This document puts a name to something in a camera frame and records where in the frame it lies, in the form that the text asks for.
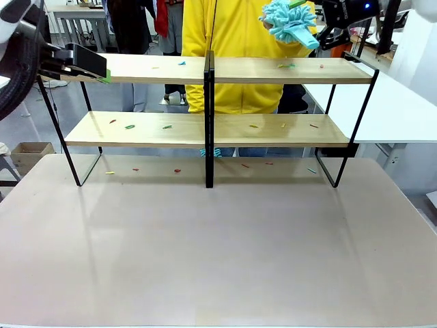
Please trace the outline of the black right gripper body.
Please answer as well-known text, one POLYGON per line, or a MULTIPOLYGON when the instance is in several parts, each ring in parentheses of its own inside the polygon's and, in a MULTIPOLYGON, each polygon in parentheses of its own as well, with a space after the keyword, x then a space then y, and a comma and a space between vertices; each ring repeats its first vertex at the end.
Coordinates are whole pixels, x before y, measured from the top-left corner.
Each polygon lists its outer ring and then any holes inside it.
POLYGON ((323 1, 322 9, 329 27, 347 28, 379 15, 380 4, 378 0, 323 1))

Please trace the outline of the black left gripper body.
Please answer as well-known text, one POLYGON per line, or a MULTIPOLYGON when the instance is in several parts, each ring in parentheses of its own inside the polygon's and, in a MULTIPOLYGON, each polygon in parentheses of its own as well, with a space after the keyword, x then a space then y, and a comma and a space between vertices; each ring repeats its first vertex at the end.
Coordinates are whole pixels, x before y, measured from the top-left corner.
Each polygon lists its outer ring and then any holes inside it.
POLYGON ((61 48, 54 44, 43 44, 40 48, 38 73, 46 77, 72 76, 67 61, 72 59, 73 50, 61 48))

